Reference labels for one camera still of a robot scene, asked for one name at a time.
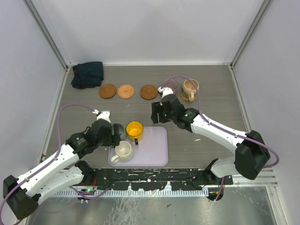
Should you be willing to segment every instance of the yellow mug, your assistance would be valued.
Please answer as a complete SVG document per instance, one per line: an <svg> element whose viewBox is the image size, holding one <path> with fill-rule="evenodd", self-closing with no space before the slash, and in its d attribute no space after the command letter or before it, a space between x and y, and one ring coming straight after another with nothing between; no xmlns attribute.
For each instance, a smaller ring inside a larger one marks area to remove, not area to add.
<svg viewBox="0 0 300 225"><path fill-rule="evenodd" d="M144 136L144 127L143 125L138 121L132 121L128 123L126 127L126 133L129 137L129 139L133 142L135 142L136 145L139 144L139 141L142 140Z"/></svg>

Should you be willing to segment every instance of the mug handle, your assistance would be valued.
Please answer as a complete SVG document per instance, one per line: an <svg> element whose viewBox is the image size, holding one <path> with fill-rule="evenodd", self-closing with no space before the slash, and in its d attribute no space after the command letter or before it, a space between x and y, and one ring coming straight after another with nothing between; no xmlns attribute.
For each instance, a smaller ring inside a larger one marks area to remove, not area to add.
<svg viewBox="0 0 300 225"><path fill-rule="evenodd" d="M191 92L191 96L188 97L189 101L192 102L195 99L195 95Z"/></svg>
<svg viewBox="0 0 300 225"><path fill-rule="evenodd" d="M111 158L111 163L117 163L119 161L118 156L115 155Z"/></svg>

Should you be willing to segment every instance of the gray wood tabletop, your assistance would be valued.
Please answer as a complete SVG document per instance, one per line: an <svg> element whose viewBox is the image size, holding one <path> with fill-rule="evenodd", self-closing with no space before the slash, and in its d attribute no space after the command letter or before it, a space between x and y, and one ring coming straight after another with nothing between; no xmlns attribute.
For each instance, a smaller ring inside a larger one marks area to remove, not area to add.
<svg viewBox="0 0 300 225"><path fill-rule="evenodd" d="M67 75L66 85L62 94L60 107L80 103L88 105L99 111L111 111L111 122L127 125L137 120L144 126L161 126L166 128L168 136L168 164L167 168L205 168L215 158L226 158L232 153L218 143L186 130L181 130L172 122L165 124L152 124L151 102L140 95L140 89L146 84L156 87L162 81L176 75L184 75L196 79L200 84L201 109L204 114L213 120L236 130L245 130L240 112L232 77L227 66L106 66L105 78L102 84L112 83L119 88L123 84L134 87L135 93L129 99L122 99L117 94L111 99L99 96L99 87L78 90L71 86L73 70ZM178 92L184 78L176 78ZM198 108L198 101L187 102L180 97L179 100L186 108ZM69 107L61 115L61 137L64 142L73 133L83 131L95 121L95 116L81 107ZM58 132L53 128L46 157L58 149ZM93 168L110 168L108 164L108 148L99 147L92 154L84 158Z"/></svg>

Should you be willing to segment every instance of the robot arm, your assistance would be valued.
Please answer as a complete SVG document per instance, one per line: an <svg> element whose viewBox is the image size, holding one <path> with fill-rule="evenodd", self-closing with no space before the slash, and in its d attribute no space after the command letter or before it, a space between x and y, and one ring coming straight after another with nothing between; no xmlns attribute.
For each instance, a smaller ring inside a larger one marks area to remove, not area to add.
<svg viewBox="0 0 300 225"><path fill-rule="evenodd" d="M27 180L7 200L18 219L32 214L39 204L58 191L81 182L92 181L95 177L94 170L85 161L77 161L92 153L98 146L120 144L118 126L111 125L109 115L109 111L102 111L86 131L71 135L61 146L58 156L56 156L56 152L27 173L17 178L10 175L4 179L3 198L23 180ZM55 160L42 172L28 179L31 174L40 170L53 159ZM66 172L59 173L73 163L76 163L75 166Z"/></svg>
<svg viewBox="0 0 300 225"><path fill-rule="evenodd" d="M208 123L201 117L198 110L193 108L186 109L178 98L174 96L170 88L159 88L158 92L162 99L160 102L152 103L151 119L153 123L173 121L178 128L206 136L223 145L235 155L226 159L213 160L206 168L208 180L234 174L241 174L250 180L254 180L257 177L269 160L270 154L266 148L237 136L249 137L264 143L258 132L251 131L249 134L246 134L246 132L226 127L203 115L209 121ZM225 131L211 126L210 123L232 131L236 135L229 135Z"/></svg>

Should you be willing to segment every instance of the tray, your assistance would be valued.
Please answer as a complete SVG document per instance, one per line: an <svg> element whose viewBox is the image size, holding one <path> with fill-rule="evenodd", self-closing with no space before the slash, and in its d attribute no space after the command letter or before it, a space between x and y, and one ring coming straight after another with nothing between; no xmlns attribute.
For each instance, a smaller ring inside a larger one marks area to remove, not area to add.
<svg viewBox="0 0 300 225"><path fill-rule="evenodd" d="M144 127L144 137L138 145L127 138L135 150L130 161L111 163L110 159L116 154L114 148L109 148L108 163L116 167L152 167L165 166L168 163L167 131L163 127Z"/></svg>

